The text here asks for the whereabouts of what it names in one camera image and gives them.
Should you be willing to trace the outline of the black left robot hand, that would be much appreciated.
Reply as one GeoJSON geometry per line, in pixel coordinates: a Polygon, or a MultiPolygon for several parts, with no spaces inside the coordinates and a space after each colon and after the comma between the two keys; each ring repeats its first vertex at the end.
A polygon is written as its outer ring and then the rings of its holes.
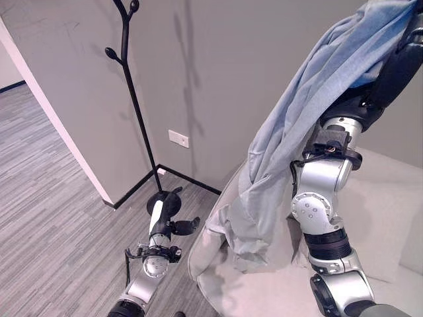
{"type": "Polygon", "coordinates": [[[172,221],[182,206],[178,193],[182,187],[173,191],[162,191],[156,193],[147,202],[147,212],[151,216],[149,225],[149,238],[156,234],[165,235],[171,239],[171,235],[188,236],[193,234],[200,224],[200,218],[195,217],[191,221],[172,221]]]}

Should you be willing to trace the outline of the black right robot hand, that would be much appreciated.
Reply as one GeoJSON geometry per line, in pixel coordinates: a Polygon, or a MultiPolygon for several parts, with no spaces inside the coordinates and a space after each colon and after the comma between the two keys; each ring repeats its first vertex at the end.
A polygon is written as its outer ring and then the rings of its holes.
{"type": "Polygon", "coordinates": [[[403,91],[421,64],[422,23],[411,23],[376,80],[347,89],[321,116],[321,125],[343,117],[356,120],[366,131],[403,91]]]}

